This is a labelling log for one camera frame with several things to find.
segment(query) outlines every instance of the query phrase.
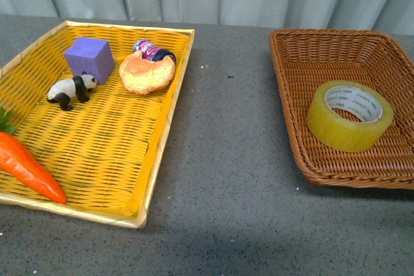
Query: toy carrot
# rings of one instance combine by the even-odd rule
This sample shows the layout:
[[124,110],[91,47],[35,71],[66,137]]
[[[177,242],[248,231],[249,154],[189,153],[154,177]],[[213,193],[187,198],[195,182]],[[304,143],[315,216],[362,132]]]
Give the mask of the toy carrot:
[[65,204],[66,196],[57,181],[31,155],[25,146],[11,134],[14,127],[6,125],[11,111],[0,108],[0,169],[14,176],[39,194]]

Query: yellow wicker tray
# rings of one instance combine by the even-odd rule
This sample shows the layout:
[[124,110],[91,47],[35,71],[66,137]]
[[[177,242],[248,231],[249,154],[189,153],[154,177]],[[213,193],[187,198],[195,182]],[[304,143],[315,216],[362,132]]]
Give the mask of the yellow wicker tray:
[[[310,183],[414,189],[414,65],[392,37],[369,30],[281,29],[269,35],[269,46],[290,146]],[[331,80],[364,84],[390,103],[393,123],[372,148],[337,151],[309,131],[306,115],[316,89]]]
[[[66,21],[40,37],[0,72],[0,106],[13,109],[14,135],[60,183],[67,204],[53,203],[0,170],[0,203],[50,211],[114,226],[145,226],[151,195],[195,30]],[[63,52],[79,36],[109,41],[115,69],[87,103],[72,111],[46,101],[53,83],[71,78]],[[139,96],[118,69],[138,39],[177,57],[169,86]]]

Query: gray countertop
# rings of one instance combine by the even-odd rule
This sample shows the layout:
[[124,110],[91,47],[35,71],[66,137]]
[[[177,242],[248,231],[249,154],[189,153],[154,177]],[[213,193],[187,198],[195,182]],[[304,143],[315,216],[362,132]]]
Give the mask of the gray countertop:
[[[62,21],[0,16],[0,67]],[[0,205],[0,275],[414,275],[414,192],[314,187],[296,167],[274,29],[106,23],[196,29],[147,224]]]

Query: bottle label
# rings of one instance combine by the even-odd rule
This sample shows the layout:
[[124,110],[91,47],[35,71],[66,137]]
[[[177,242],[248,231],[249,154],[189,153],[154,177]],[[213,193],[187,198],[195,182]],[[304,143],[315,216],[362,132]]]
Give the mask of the bottle label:
[[138,40],[133,47],[133,52],[135,51],[141,51],[142,52],[142,58],[148,59],[149,61],[152,61],[154,58],[154,55],[159,51],[162,50],[162,48],[152,44],[150,41],[146,39]]

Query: toy croissant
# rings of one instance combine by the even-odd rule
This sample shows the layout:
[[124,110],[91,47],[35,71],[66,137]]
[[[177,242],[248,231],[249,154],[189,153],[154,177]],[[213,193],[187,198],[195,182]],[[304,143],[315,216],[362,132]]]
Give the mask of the toy croissant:
[[119,68],[125,88],[141,95],[166,87],[174,71],[175,63],[170,57],[166,56],[160,61],[149,61],[142,58],[142,52],[139,50],[128,55]]

